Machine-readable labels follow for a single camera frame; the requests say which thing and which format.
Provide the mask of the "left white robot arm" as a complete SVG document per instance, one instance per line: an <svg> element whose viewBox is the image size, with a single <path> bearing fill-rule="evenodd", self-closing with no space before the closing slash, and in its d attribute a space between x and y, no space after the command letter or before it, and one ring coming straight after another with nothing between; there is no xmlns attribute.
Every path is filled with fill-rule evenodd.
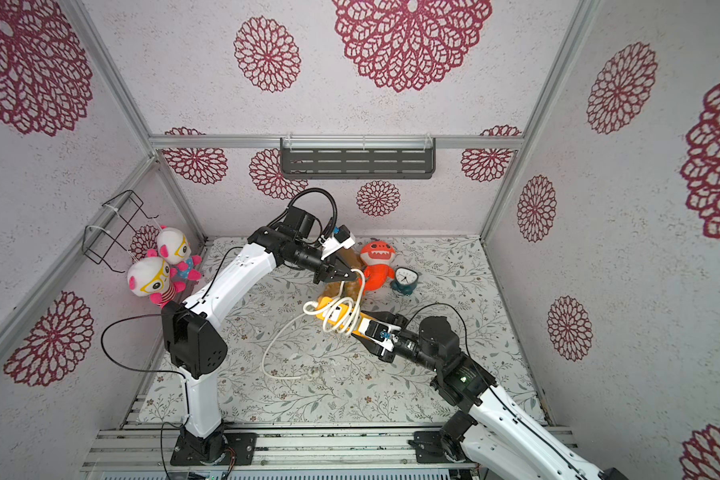
<svg viewBox="0 0 720 480"><path fill-rule="evenodd" d="M234 259L223 258L200 291L162 308L164 347L173 372L183 381L187 404L171 464L216 465L231 456L218 401L218 370L228 352L220 330L222 321L252 287L281 265L312 272L315 283L351 282L360 277L360 271L339 256L341 249L353 245L354 238L337 220L333 212L318 239L311 242L308 235L314 216L290 201L283 213L248 237Z"/></svg>

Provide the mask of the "brown gingerbread plush toy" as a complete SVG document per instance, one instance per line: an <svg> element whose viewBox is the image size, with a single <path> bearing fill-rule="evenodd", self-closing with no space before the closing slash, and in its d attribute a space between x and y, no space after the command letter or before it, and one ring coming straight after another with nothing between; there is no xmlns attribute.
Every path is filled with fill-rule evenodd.
<svg viewBox="0 0 720 480"><path fill-rule="evenodd" d="M365 267L359 254L353 249L341 249L336 253L336 266L346 267L348 270L358 270L354 273L355 279L351 281L326 283L318 299L323 297L350 297L356 299L362 286L362 273Z"/></svg>

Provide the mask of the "orange power strip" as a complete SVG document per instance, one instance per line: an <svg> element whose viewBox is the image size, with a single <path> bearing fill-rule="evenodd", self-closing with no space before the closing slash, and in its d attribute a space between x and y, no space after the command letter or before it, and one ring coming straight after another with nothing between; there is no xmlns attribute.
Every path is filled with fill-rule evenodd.
<svg viewBox="0 0 720 480"><path fill-rule="evenodd" d="M311 315L322 322L324 332L354 337L361 321L372 318L362 313L359 303L350 297L318 299Z"/></svg>

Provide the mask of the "red shark plush toy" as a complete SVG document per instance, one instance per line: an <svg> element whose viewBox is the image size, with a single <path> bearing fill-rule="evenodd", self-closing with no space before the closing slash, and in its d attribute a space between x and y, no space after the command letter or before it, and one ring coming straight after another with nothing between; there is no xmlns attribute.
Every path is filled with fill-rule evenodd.
<svg viewBox="0 0 720 480"><path fill-rule="evenodd" d="M381 240L372 240L362 247L360 259L365 265L365 291L378 290L389 279L394 278L392 263L396 255L396 250Z"/></svg>

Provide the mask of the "teal alarm clock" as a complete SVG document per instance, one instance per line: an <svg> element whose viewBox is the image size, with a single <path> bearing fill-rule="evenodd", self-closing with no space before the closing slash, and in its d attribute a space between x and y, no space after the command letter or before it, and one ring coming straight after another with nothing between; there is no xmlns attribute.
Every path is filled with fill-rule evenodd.
<svg viewBox="0 0 720 480"><path fill-rule="evenodd" d="M410 296L414 293L419 279L420 275L415 270L407 267L398 267L395 269L390 287L393 291L401 295Z"/></svg>

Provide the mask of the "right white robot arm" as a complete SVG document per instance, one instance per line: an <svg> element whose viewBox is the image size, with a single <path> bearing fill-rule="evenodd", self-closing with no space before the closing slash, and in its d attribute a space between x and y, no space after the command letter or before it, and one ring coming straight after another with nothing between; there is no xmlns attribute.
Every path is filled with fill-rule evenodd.
<svg viewBox="0 0 720 480"><path fill-rule="evenodd" d="M400 357L430 370L430 386L457 412L441 427L441 455L470 461L502 479L624 479L558 440L518 406L497 379L469 354L447 317L428 316L416 332L392 312L364 312L353 336L379 360Z"/></svg>

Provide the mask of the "pink white plush doll rear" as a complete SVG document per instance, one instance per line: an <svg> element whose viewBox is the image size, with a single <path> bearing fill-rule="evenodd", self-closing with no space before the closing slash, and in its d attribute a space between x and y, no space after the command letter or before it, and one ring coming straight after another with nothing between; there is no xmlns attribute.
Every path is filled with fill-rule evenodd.
<svg viewBox="0 0 720 480"><path fill-rule="evenodd" d="M192 252L186 235L177 228L162 226L156 237L156 247L149 249L146 257L160 257L165 260L169 264L172 278L182 281L198 281L202 278L202 274L197 270L202 258Z"/></svg>

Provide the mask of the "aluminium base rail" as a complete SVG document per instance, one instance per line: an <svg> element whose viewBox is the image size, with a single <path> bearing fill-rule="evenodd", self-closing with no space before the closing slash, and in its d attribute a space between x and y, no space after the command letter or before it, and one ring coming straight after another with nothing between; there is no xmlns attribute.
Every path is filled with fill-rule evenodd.
<svg viewBox="0 0 720 480"><path fill-rule="evenodd" d="M101 430L80 467L84 479L102 479L119 472L145 472L157 479L165 473L185 479L189 472L218 478L228 469L240 477L257 471L341 471L472 469L474 462L447 461L424 464L412 445L417 432L437 432L437 424L342 425L338 428L308 428L279 425L240 424L227 429L233 437L254 435L251 446L236 446L237 458L247 465L171 466L178 431L156 423L128 425L119 430Z"/></svg>

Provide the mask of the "grey wall shelf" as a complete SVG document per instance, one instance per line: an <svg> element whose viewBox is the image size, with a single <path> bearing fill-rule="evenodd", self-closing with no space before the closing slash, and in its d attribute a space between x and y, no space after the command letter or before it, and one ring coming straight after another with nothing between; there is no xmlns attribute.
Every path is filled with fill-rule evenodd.
<svg viewBox="0 0 720 480"><path fill-rule="evenodd" d="M288 180L428 180L436 170L436 141L282 138L280 169Z"/></svg>

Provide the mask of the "pink white plush doll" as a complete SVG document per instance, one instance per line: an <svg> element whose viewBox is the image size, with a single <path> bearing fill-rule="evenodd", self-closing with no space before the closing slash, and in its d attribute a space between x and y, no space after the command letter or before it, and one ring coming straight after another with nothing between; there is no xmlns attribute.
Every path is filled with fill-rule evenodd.
<svg viewBox="0 0 720 480"><path fill-rule="evenodd" d="M182 281L198 281L202 278L202 274L197 270L202 258L192 252L186 235L177 228L162 226L156 237L156 247L149 249L146 257L160 257L165 260L169 264L172 278Z"/></svg>
<svg viewBox="0 0 720 480"><path fill-rule="evenodd" d="M174 281L177 270L162 257L153 256L134 263L126 273L129 290L137 297L148 298L163 308L187 288L183 281Z"/></svg>

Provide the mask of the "pink white plush doll front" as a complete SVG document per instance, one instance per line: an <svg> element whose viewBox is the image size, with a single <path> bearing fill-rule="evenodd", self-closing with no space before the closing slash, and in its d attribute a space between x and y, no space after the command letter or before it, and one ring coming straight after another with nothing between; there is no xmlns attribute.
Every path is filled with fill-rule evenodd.
<svg viewBox="0 0 720 480"><path fill-rule="evenodd" d="M148 298L163 308L187 288L183 281L174 281L177 270L162 257L153 256L134 263L126 273L129 290L137 297Z"/></svg>

